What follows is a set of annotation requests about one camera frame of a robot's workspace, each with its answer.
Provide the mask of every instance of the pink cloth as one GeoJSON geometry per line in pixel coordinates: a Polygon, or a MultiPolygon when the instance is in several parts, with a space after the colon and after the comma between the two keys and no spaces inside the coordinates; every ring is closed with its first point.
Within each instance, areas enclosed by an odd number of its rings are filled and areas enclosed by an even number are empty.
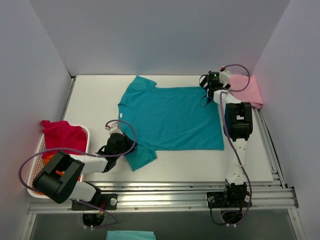
{"type": "MultiPolygon", "coordinates": [[[[70,126],[67,121],[50,122],[49,120],[42,120],[44,141],[47,149],[53,148],[71,148],[82,152],[86,151],[87,134],[80,126],[70,126]]],[[[57,151],[46,152],[42,155],[43,158],[57,151]]],[[[77,152],[66,151],[67,154],[79,154],[77,152]]]]}
{"type": "MultiPolygon", "coordinates": [[[[247,82],[247,76],[232,74],[228,81],[228,83],[231,85],[231,88],[229,90],[243,89],[246,86],[247,82]]],[[[245,90],[240,92],[231,91],[230,93],[236,99],[239,99],[242,102],[249,102],[253,107],[257,109],[260,109],[264,105],[264,100],[262,99],[255,75],[252,75],[250,77],[250,84],[245,90]]]]}

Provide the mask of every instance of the white table surface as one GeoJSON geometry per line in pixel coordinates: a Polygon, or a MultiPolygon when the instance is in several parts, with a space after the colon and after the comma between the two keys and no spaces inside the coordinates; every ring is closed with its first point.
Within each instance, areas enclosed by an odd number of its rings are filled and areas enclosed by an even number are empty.
{"type": "MultiPolygon", "coordinates": [[[[157,82],[159,88],[198,86],[199,76],[142,76],[157,82]]],[[[79,75],[64,119],[86,126],[90,131],[89,152],[94,153],[109,138],[105,123],[118,118],[118,103],[134,75],[79,75]]],[[[254,114],[253,133],[246,147],[245,169],[252,182],[272,182],[268,158],[254,114]]],[[[221,182],[228,169],[229,143],[225,149],[157,151],[157,159],[132,171],[122,156],[105,173],[85,175],[86,181],[98,182],[221,182]]]]}

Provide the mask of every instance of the cable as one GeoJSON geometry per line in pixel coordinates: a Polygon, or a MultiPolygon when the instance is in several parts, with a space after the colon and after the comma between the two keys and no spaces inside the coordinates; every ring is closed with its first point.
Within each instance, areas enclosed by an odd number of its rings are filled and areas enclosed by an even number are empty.
{"type": "Polygon", "coordinates": [[[48,153],[48,152],[52,152],[52,151],[63,151],[63,150],[65,150],[65,151],[73,151],[73,152],[76,152],[76,153],[78,153],[78,154],[82,154],[82,155],[86,155],[86,156],[90,156],[90,157],[112,158],[112,157],[120,157],[120,156],[122,156],[122,155],[126,155],[126,154],[130,153],[131,150],[135,147],[136,142],[137,142],[137,133],[136,133],[134,127],[133,127],[130,123],[128,123],[128,122],[126,122],[126,121],[123,121],[123,120],[119,120],[119,119],[110,120],[110,121],[108,121],[105,125],[108,125],[108,124],[111,123],[111,122],[121,122],[121,123],[124,123],[124,124],[128,125],[128,127],[130,127],[131,130],[133,131],[134,140],[133,140],[132,146],[129,148],[128,151],[125,151],[124,153],[114,154],[114,155],[99,155],[99,154],[92,154],[92,153],[87,153],[87,152],[79,151],[79,150],[77,150],[77,149],[73,149],[73,148],[69,148],[69,147],[55,147],[55,148],[51,148],[51,149],[46,149],[46,150],[44,150],[44,151],[37,152],[36,154],[34,154],[34,155],[32,155],[31,157],[29,157],[27,160],[25,160],[25,161],[21,164],[21,166],[19,167],[19,171],[18,171],[19,181],[20,181],[21,184],[22,184],[23,186],[25,186],[27,189],[30,189],[30,190],[32,190],[32,191],[34,191],[34,192],[37,191],[37,190],[34,189],[33,187],[28,186],[28,184],[23,180],[23,178],[22,178],[22,170],[23,170],[24,166],[25,166],[31,159],[33,159],[34,157],[36,157],[36,156],[38,156],[38,155],[40,155],[40,154],[44,154],[44,153],[48,153]]]}
{"type": "Polygon", "coordinates": [[[105,205],[106,205],[106,202],[104,201],[104,202],[101,204],[100,208],[103,209],[103,208],[105,207],[105,205]]]}
{"type": "Polygon", "coordinates": [[[207,74],[201,75],[201,77],[199,78],[199,85],[200,85],[200,80],[201,80],[201,78],[202,78],[202,77],[205,77],[205,76],[207,76],[207,74]]]}
{"type": "Polygon", "coordinates": [[[231,223],[231,220],[237,218],[241,213],[242,213],[242,204],[241,204],[241,206],[240,206],[239,211],[225,211],[225,212],[223,212],[223,213],[221,214],[221,217],[222,217],[222,219],[223,219],[226,223],[233,224],[233,223],[231,223]],[[231,216],[230,219],[227,219],[227,217],[228,217],[227,214],[231,214],[231,213],[236,213],[236,215],[231,216]]]}
{"type": "Polygon", "coordinates": [[[250,72],[249,72],[249,70],[248,70],[245,66],[243,66],[243,65],[241,65],[241,64],[229,64],[229,65],[227,65],[227,66],[223,66],[220,71],[224,71],[226,68],[232,67],[232,66],[238,66],[238,67],[243,68],[243,69],[246,71],[247,75],[248,75],[248,82],[246,83],[246,85],[244,86],[244,88],[242,88],[242,89],[240,89],[240,90],[229,90],[229,92],[236,92],[236,93],[242,92],[242,91],[245,90],[245,89],[249,86],[249,84],[250,84],[250,80],[251,80],[251,79],[250,79],[250,72]]]}
{"type": "Polygon", "coordinates": [[[208,102],[209,102],[209,101],[208,101],[208,98],[207,98],[205,105],[204,105],[204,106],[201,105],[202,100],[203,100],[204,98],[206,98],[206,97],[207,97],[207,95],[204,95],[204,96],[200,99],[200,102],[199,102],[200,107],[203,108],[203,109],[208,105],[208,102]]]}
{"type": "Polygon", "coordinates": [[[97,209],[97,210],[105,213],[106,215],[108,215],[108,216],[110,216],[110,217],[112,217],[112,218],[114,219],[114,222],[111,222],[111,223],[107,223],[107,224],[103,224],[103,225],[99,225],[99,226],[92,226],[93,229],[105,228],[105,227],[108,227],[108,226],[115,225],[115,224],[118,224],[118,223],[119,223],[119,221],[118,221],[118,219],[116,218],[116,216],[113,215],[111,212],[108,212],[108,211],[102,209],[101,207],[94,206],[94,205],[92,205],[92,204],[90,204],[90,203],[88,203],[88,202],[86,202],[86,201],[77,200],[77,202],[78,202],[79,204],[86,205],[86,206],[88,206],[88,207],[90,207],[90,208],[97,209]]]}
{"type": "Polygon", "coordinates": [[[216,225],[226,225],[227,224],[227,222],[216,222],[215,220],[214,220],[214,218],[212,217],[212,202],[213,202],[213,200],[215,200],[214,198],[210,201],[210,205],[209,205],[209,208],[210,208],[210,217],[211,217],[211,220],[212,220],[212,222],[214,223],[214,224],[216,224],[216,225]]]}
{"type": "MultiPolygon", "coordinates": [[[[238,225],[238,224],[240,224],[240,223],[243,221],[243,219],[245,218],[245,216],[246,216],[246,215],[248,214],[248,212],[249,212],[249,208],[250,208],[250,204],[251,204],[251,200],[252,200],[252,185],[251,185],[251,181],[250,181],[250,179],[249,179],[249,176],[248,176],[248,174],[247,174],[244,166],[243,166],[242,163],[241,163],[241,160],[240,160],[240,157],[239,157],[239,155],[238,155],[238,153],[237,153],[237,150],[236,150],[235,146],[233,145],[233,143],[232,143],[232,141],[231,141],[231,138],[230,138],[230,135],[229,135],[229,133],[228,133],[227,124],[226,124],[226,120],[225,120],[224,105],[223,105],[223,100],[222,100],[222,95],[223,95],[223,94],[228,94],[228,93],[225,92],[225,91],[222,91],[222,92],[220,92],[220,95],[219,95],[220,109],[221,109],[221,117],[222,117],[222,122],[223,122],[224,133],[225,133],[225,135],[226,135],[226,138],[227,138],[227,140],[228,140],[231,148],[232,148],[233,151],[234,151],[234,154],[235,154],[235,156],[236,156],[236,158],[237,158],[237,160],[238,160],[238,162],[239,162],[239,165],[240,165],[240,167],[241,167],[241,169],[242,169],[242,171],[243,171],[243,174],[244,174],[246,180],[248,181],[248,185],[249,185],[249,201],[248,201],[248,204],[247,204],[245,213],[243,214],[242,218],[241,218],[237,223],[235,223],[235,225],[238,225]]],[[[224,215],[227,214],[227,213],[234,213],[234,211],[226,211],[226,212],[224,212],[224,215]]]]}

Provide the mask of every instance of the t-shirt sleeve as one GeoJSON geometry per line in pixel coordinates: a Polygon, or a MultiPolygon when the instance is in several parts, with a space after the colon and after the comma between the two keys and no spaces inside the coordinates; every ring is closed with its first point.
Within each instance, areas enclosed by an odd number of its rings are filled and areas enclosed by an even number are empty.
{"type": "Polygon", "coordinates": [[[152,89],[157,85],[155,81],[144,78],[142,76],[136,76],[132,83],[130,83],[128,89],[134,91],[141,91],[146,89],[152,89]]]}
{"type": "Polygon", "coordinates": [[[135,150],[126,154],[125,158],[129,162],[132,171],[142,168],[156,159],[156,151],[150,147],[137,145],[135,150]]]}

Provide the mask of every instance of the screw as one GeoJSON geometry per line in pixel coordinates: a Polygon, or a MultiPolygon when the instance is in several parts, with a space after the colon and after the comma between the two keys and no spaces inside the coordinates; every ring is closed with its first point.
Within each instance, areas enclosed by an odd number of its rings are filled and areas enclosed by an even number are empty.
{"type": "Polygon", "coordinates": [[[117,199],[115,199],[114,197],[110,199],[110,205],[111,206],[115,206],[117,204],[117,199]]]}
{"type": "Polygon", "coordinates": [[[209,196],[208,202],[213,204],[215,202],[215,198],[213,196],[209,196]]]}

